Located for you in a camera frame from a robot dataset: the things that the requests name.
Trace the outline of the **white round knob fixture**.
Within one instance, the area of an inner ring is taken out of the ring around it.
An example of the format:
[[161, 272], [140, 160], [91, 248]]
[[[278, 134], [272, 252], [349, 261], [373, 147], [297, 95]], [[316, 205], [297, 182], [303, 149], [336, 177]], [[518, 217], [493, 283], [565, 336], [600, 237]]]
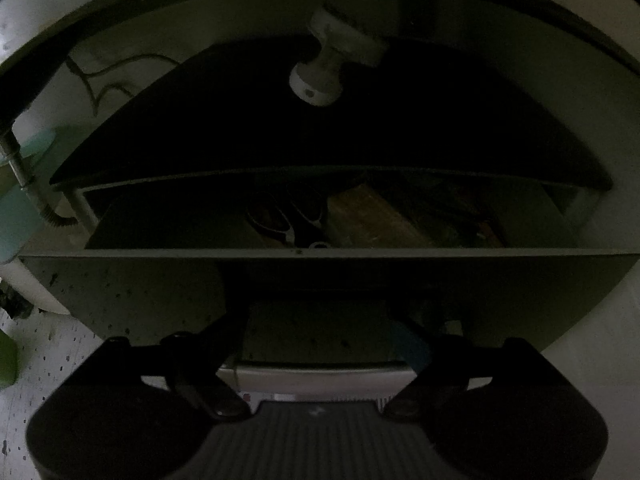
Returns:
[[307, 27], [320, 42], [320, 53], [308, 63], [297, 63], [288, 82], [302, 101], [312, 106], [326, 106], [340, 96], [341, 76], [346, 67], [372, 64], [381, 46], [322, 6], [311, 14]]

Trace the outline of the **dark drawer with front panel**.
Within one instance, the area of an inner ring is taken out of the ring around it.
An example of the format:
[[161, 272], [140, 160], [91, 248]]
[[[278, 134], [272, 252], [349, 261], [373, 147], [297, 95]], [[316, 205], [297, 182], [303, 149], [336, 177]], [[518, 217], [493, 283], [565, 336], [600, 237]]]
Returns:
[[[362, 186], [433, 244], [341, 248], [328, 200]], [[334, 183], [147, 178], [56, 185], [79, 223], [21, 258], [100, 336], [207, 325], [269, 361], [413, 341], [440, 323], [547, 347], [639, 259], [615, 188], [418, 176]]]

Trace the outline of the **light blue plastic basin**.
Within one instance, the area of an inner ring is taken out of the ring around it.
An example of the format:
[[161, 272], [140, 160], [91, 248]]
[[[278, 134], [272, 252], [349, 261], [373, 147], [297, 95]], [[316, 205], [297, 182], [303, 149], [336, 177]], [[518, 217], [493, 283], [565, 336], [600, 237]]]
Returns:
[[[43, 130], [26, 140], [20, 151], [50, 204], [58, 196], [48, 182], [63, 161], [61, 136], [58, 129]], [[1, 262], [11, 261], [43, 226], [40, 213], [21, 189], [9, 163], [1, 157]]]

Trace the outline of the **metal drain pipe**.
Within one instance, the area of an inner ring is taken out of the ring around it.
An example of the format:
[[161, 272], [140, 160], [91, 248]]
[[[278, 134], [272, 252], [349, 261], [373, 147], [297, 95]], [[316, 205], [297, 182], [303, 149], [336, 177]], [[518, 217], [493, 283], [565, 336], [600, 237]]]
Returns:
[[78, 220], [75, 217], [63, 217], [49, 204], [38, 186], [37, 178], [21, 154], [21, 145], [11, 128], [6, 129], [1, 135], [1, 155], [11, 167], [21, 190], [47, 224], [55, 228], [78, 225]]

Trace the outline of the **tan wrapped packet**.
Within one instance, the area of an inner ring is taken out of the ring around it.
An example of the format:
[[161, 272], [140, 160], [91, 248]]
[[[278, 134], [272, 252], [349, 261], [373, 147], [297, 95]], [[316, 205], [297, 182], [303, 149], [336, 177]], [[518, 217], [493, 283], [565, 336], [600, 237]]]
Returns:
[[328, 223], [341, 248], [433, 248], [432, 242], [397, 210], [362, 186], [328, 200]]

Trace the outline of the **white plastic stool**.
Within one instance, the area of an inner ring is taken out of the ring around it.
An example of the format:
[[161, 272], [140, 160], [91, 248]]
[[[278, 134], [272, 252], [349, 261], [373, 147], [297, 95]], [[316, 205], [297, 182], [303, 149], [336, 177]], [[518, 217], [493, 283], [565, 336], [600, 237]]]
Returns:
[[223, 367], [217, 375], [236, 391], [296, 396], [392, 396], [416, 378], [410, 367], [294, 370]]

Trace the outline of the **green plastic container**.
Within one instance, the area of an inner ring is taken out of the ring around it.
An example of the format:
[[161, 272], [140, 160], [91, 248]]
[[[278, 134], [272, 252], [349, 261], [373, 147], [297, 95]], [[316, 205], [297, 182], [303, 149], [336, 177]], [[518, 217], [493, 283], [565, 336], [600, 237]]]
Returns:
[[12, 386], [17, 378], [17, 345], [5, 332], [0, 332], [0, 389]]

